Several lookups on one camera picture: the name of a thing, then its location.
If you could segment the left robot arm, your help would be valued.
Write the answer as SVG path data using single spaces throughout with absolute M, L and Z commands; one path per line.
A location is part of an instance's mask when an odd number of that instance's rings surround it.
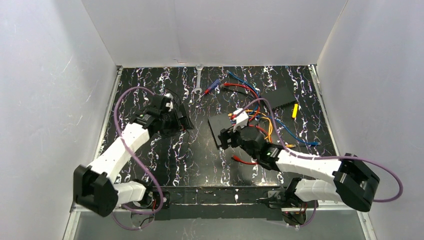
M 174 105 L 170 94 L 155 94 L 151 103 L 133 116 L 109 148 L 88 166 L 79 165 L 74 170 L 74 202 L 107 217 L 115 207 L 143 201 L 151 191 L 146 183 L 140 180 L 115 183 L 131 154 L 154 134 L 169 138 L 193 128 L 186 104 Z

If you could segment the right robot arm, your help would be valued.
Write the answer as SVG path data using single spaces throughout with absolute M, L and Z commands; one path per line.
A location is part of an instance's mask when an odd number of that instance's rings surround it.
M 239 147 L 266 170 L 305 176 L 292 180 L 284 193 L 287 200 L 343 202 L 360 212 L 371 209 L 380 178 L 352 154 L 321 159 L 318 155 L 286 151 L 265 140 L 262 132 L 252 126 L 222 129 L 218 139 L 221 148 Z

